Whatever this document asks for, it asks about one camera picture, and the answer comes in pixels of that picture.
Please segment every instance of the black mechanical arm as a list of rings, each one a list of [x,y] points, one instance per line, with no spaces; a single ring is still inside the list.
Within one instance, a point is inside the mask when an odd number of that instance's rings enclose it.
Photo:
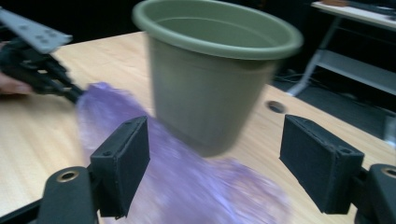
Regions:
[[[364,154],[315,122],[287,115],[280,159],[319,211],[347,214],[353,203],[356,224],[396,223],[396,167],[361,167]]]
[[[125,121],[91,155],[91,164],[51,175],[42,199],[0,217],[1,224],[98,223],[126,217],[149,164],[147,118]]]
[[[35,93],[59,95],[75,103],[84,91],[50,55],[72,37],[3,8],[0,23],[0,36],[7,41],[0,51],[0,70],[29,84]]]

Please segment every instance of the table surface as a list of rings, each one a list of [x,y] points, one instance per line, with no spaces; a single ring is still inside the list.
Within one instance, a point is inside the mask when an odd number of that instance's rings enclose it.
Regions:
[[[152,114],[149,65],[144,33],[68,45],[55,57],[76,83],[87,88],[104,81],[134,95]],[[347,216],[323,215],[297,179],[279,160],[284,114],[267,108],[278,101],[287,113],[312,119],[365,153],[364,167],[395,164],[396,153],[382,140],[336,119],[271,86],[266,86],[235,146],[234,157],[274,180],[290,198],[290,223],[353,223]],[[53,95],[0,96],[0,216],[39,198],[47,178],[65,167],[83,165],[76,109]]]
[[[385,29],[396,31],[396,21],[390,20],[389,16],[386,15],[362,10],[355,7],[333,7],[325,5],[321,2],[312,3],[312,7],[322,9],[328,13],[332,13],[337,16],[346,17],[361,22],[367,22],[374,26],[380,26]]]

